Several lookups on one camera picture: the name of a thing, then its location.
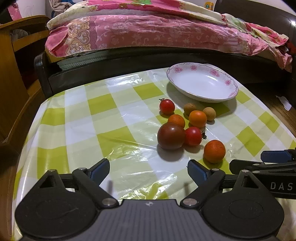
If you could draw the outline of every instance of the bowl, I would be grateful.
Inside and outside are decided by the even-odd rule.
[[[239,91],[237,80],[209,64],[175,64],[168,68],[167,77],[181,93],[206,103],[233,99]]]

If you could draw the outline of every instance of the table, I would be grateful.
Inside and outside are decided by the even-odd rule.
[[[108,158],[110,174],[100,186],[118,200],[171,198],[179,202],[197,187],[187,174],[190,159],[230,174],[232,159],[260,161],[264,150],[296,147],[296,139],[285,125],[239,82],[235,99],[208,104],[181,94],[169,83],[166,70],[101,80],[46,100],[20,156],[13,209],[48,169],[69,173]],[[199,110],[208,106],[216,110],[217,118],[206,125],[207,139],[200,146],[174,152],[157,146],[157,131],[167,122],[159,112],[162,98],[175,103],[175,114],[183,115],[182,108],[188,102],[195,103]],[[213,139],[226,147],[221,164],[202,159],[204,145]],[[279,233],[282,240],[291,239],[292,232],[296,232],[294,206],[285,208],[286,218]],[[14,237],[20,237],[16,225]]]

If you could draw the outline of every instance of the metal pin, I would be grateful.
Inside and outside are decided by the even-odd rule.
[[[112,206],[116,203],[116,200],[114,198],[105,198],[102,200],[102,204],[105,205],[105,206]]]
[[[183,204],[186,206],[194,206],[197,204],[197,201],[194,198],[186,198],[183,200]]]

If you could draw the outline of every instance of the plastic tablecloth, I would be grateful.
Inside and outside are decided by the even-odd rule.
[[[13,220],[16,205],[48,169],[70,173],[108,158],[110,174],[100,186],[118,200],[170,198],[179,202],[197,187],[187,174],[190,159],[230,174],[232,159],[260,161],[264,150],[296,147],[286,126],[240,83],[236,98],[208,104],[181,94],[168,81],[166,70],[101,80],[46,100],[35,116],[20,156]],[[208,106],[216,110],[217,118],[207,123],[207,139],[200,146],[170,152],[157,146],[157,131],[167,122],[159,112],[161,98],[175,103],[175,114],[183,115],[182,108],[188,102],[195,103],[199,110]],[[226,147],[221,164],[202,159],[204,145],[213,139]],[[285,220],[278,237],[291,240],[296,238],[296,205],[293,200],[280,202]],[[19,239],[16,224],[13,231],[13,238]]]

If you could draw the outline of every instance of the gray gripper base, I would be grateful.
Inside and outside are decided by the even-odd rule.
[[[124,200],[118,208],[101,211],[91,227],[69,240],[234,241],[235,239],[213,231],[198,211],[183,209],[177,205],[176,200],[171,199]]]

